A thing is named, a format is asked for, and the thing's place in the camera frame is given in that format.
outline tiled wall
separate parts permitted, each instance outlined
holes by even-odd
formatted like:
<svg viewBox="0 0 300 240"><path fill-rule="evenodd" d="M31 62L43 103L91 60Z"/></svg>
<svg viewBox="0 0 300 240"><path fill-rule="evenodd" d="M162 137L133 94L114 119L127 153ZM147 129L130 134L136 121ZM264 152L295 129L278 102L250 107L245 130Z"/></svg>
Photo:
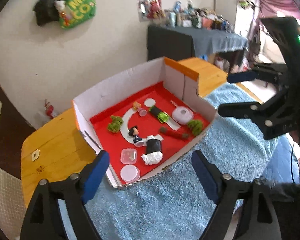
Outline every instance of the tiled wall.
<svg viewBox="0 0 300 240"><path fill-rule="evenodd" d="M20 236L25 213L21 180L0 169L0 228L9 240Z"/></svg>

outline green bag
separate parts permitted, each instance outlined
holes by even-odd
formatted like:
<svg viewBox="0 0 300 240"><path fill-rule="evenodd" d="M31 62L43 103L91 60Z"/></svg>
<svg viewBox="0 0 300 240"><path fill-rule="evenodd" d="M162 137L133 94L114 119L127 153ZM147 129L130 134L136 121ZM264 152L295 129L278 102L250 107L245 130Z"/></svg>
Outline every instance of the green bag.
<svg viewBox="0 0 300 240"><path fill-rule="evenodd" d="M60 14L61 28L73 28L96 14L95 0L65 0L65 11Z"/></svg>

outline small pink toy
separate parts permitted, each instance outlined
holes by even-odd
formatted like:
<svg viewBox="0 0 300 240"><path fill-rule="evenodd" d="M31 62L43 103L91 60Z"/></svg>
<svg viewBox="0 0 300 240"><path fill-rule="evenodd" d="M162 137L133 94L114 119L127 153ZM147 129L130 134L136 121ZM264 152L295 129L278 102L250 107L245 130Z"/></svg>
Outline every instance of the small pink toy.
<svg viewBox="0 0 300 240"><path fill-rule="evenodd" d="M141 117L142 117L142 116L145 116L145 115L148 113L148 111L145 110L145 109L143 109L143 108L141 107L141 104L138 103L138 102L134 102L134 103L133 103L133 108L136 109L136 110L139 112L139 115L140 115Z"/></svg>

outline red paper lining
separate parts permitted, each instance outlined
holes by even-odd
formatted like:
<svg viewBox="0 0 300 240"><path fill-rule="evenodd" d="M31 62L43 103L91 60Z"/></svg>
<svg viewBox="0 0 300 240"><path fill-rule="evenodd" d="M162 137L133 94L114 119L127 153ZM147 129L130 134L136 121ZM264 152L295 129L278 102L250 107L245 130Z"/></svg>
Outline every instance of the red paper lining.
<svg viewBox="0 0 300 240"><path fill-rule="evenodd" d="M144 105L144 101L147 98L153 98L156 101L156 106L160 108L162 111L166 112L171 116L172 111L175 109L175 106L170 102L174 101L179 106L187 107L181 100L179 100L176 96L170 93L163 87L163 82L159 82L151 87L145 88L136 94L128 97L127 99L121 101L120 103L112 106L100 114L95 115L90 119L98 138L101 142L102 147L109 153L110 155L110 163L118 178L121 180L123 184L125 182L120 177L120 171L125 166L120 161L121 151L125 148L134 148L137 150L137 162L136 166L140 170L141 177L145 174L152 171L154 168L158 167L164 161L168 160L175 153L177 153L180 149L182 149L185 145L187 145L190 140L194 138L191 135L191 131L186 126L181 126L178 132L187 132L190 134L190 138L188 141L183 141L179 139L175 139L173 137L166 136L161 134L164 138L162 141L162 153L163 159L157 165L145 165L144 161L141 158L141 155L145 153L146 147L135 147L133 144L127 142L121 135L120 131L118 133L109 132L106 127L108 123L111 122L111 115L115 116L123 116L130 108L132 108L133 102L139 102L142 107L146 110L149 108ZM206 121L200 114L194 113L194 118L203 121L204 127L209 125L209 122ZM159 129L161 126L167 127L171 129L166 123L160 123L159 120L152 116L149 112L146 116L140 117L138 112L133 114L128 123L128 128L137 125L139 130L139 136L141 138L146 138L149 135L157 135L159 134Z"/></svg>

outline green pom pom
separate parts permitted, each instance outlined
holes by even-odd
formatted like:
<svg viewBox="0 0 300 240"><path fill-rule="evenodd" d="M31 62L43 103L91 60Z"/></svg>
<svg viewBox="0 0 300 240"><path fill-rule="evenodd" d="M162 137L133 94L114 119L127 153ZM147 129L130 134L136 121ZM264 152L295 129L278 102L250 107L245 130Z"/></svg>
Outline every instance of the green pom pom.
<svg viewBox="0 0 300 240"><path fill-rule="evenodd" d="M112 119L112 122L108 124L107 130L112 133L117 133L120 131L120 127L123 124L123 120L120 116L114 116L111 115L110 118Z"/></svg>
<svg viewBox="0 0 300 240"><path fill-rule="evenodd" d="M198 136L203 131L203 123L201 120L191 120L187 125L194 136Z"/></svg>

